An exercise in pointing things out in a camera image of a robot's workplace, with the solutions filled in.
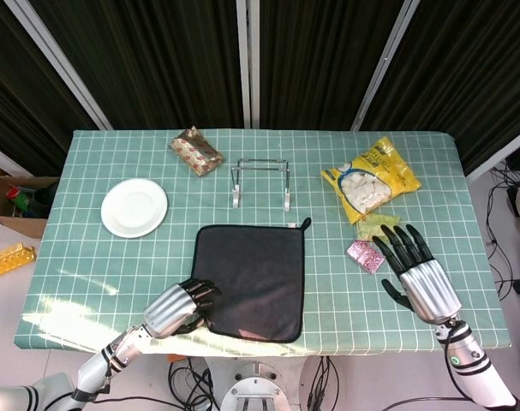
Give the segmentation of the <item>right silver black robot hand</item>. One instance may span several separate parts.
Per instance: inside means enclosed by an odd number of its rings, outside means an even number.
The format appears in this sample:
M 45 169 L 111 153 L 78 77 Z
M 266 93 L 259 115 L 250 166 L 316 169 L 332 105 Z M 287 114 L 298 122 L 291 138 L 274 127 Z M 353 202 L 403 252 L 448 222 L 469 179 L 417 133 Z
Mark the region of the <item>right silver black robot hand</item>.
M 373 241 L 403 288 L 398 291 L 389 280 L 383 279 L 385 292 L 427 324 L 442 325 L 456 318 L 462 302 L 420 232 L 410 224 L 405 229 L 385 224 L 380 228 L 389 241 L 384 242 L 376 235 Z

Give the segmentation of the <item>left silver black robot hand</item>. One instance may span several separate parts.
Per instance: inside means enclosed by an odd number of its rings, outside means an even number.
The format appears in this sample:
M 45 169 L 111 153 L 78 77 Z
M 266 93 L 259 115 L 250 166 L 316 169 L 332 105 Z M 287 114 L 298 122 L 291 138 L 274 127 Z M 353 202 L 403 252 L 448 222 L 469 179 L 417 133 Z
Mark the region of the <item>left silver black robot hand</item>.
M 188 334 L 205 323 L 213 296 L 220 294 L 210 280 L 189 278 L 173 284 L 145 309 L 143 325 L 156 339 Z

